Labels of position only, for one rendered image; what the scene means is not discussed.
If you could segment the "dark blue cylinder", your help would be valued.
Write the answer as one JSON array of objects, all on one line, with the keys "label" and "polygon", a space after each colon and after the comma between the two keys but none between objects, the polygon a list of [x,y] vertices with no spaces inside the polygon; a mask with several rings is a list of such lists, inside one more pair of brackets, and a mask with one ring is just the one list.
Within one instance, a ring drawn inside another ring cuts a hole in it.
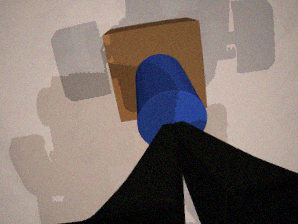
[{"label": "dark blue cylinder", "polygon": [[157,53],[142,61],[136,92],[138,131],[149,145],[164,124],[185,121],[205,131],[208,112],[174,57]]}]

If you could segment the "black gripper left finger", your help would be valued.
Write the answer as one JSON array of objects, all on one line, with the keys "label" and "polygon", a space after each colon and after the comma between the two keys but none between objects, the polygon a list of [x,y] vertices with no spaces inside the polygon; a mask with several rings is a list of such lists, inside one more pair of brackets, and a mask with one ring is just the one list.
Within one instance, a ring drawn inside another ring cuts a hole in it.
[{"label": "black gripper left finger", "polygon": [[162,125],[132,173],[96,214],[67,224],[185,224],[184,176],[174,124]]}]

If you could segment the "brown square block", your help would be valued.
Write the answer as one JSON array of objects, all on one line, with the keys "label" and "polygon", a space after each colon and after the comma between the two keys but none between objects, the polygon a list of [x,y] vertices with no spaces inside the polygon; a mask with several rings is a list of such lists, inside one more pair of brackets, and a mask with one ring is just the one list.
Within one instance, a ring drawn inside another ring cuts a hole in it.
[{"label": "brown square block", "polygon": [[208,108],[200,20],[181,18],[109,30],[102,36],[121,121],[137,120],[136,73],[149,56],[164,53],[181,64]]}]

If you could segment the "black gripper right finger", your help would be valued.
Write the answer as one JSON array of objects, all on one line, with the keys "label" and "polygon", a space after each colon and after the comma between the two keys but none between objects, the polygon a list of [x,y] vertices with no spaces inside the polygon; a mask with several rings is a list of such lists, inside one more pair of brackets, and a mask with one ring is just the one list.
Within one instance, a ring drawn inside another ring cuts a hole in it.
[{"label": "black gripper right finger", "polygon": [[174,123],[182,173],[201,224],[298,224],[298,173]]}]

